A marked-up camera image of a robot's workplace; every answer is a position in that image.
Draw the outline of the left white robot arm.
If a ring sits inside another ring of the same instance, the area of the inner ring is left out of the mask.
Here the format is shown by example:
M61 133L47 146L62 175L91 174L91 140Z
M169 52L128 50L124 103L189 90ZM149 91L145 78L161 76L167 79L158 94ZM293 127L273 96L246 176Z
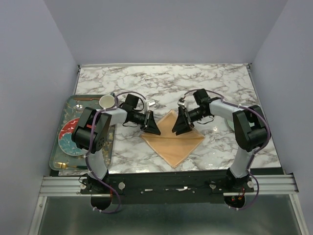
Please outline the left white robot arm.
M93 178L91 187L97 193L104 193L109 186L105 179L108 172L104 162L102 147L109 128L117 124L132 122L149 134L160 135L153 111L146 98L137 92L125 92L126 99L118 103L118 96L108 95L101 110L86 107L76 124L71 139L79 149L84 150L88 175Z

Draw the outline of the peach cloth napkin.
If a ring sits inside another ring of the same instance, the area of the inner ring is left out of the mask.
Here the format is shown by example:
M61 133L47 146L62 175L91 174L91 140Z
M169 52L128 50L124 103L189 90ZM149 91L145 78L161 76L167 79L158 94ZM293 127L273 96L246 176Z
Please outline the peach cloth napkin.
M177 113L170 110L157 123L160 135L143 133L140 136L172 168L181 164L205 139L204 135L195 129L178 136L173 133L172 128L177 117Z

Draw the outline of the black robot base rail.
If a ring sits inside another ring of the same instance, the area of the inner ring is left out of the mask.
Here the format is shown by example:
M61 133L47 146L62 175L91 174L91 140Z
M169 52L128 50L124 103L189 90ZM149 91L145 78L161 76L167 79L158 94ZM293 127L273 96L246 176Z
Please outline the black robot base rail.
M227 202L241 207L255 186L250 176L236 180L229 170L108 173L102 182L90 176L83 179L80 193L123 205Z

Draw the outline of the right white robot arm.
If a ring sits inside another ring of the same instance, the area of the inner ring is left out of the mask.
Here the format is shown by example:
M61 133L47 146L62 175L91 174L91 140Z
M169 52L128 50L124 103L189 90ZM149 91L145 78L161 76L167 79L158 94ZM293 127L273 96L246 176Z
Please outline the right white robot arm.
M190 132L194 122L204 117L219 116L233 123L238 150L233 164L227 170L225 187L235 192L249 178L249 169L255 155L266 147L271 133L262 109L258 105L245 107L225 101L224 96L209 97L209 90L193 89L191 91L198 108L188 110L185 105L186 92L178 100L178 117L172 132L181 135Z

